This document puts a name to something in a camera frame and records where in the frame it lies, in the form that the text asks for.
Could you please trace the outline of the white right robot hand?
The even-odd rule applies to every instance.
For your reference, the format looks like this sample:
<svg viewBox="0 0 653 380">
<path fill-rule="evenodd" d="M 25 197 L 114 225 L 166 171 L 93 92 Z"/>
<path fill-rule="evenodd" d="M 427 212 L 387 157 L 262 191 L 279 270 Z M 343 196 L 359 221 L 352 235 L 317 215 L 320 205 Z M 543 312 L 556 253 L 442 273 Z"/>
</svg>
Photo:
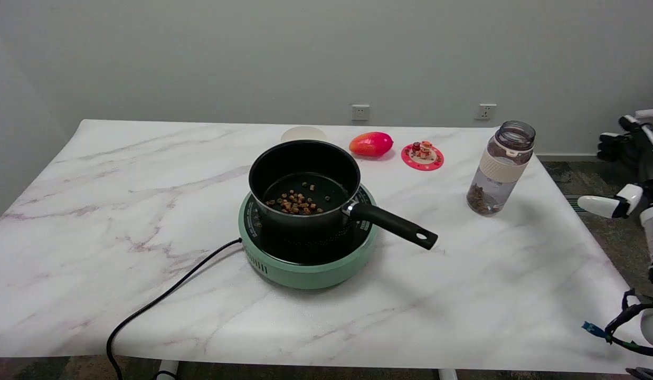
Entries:
<svg viewBox="0 0 653 380">
<path fill-rule="evenodd" d="M 623 133 L 601 134 L 597 158 L 625 164 L 635 171 L 637 180 L 611 197 L 581 196 L 578 207 L 609 219 L 627 219 L 642 200 L 653 208 L 653 129 L 649 122 L 652 118 L 653 109 L 638 110 L 635 115 L 624 115 L 618 120 Z"/>
</svg>

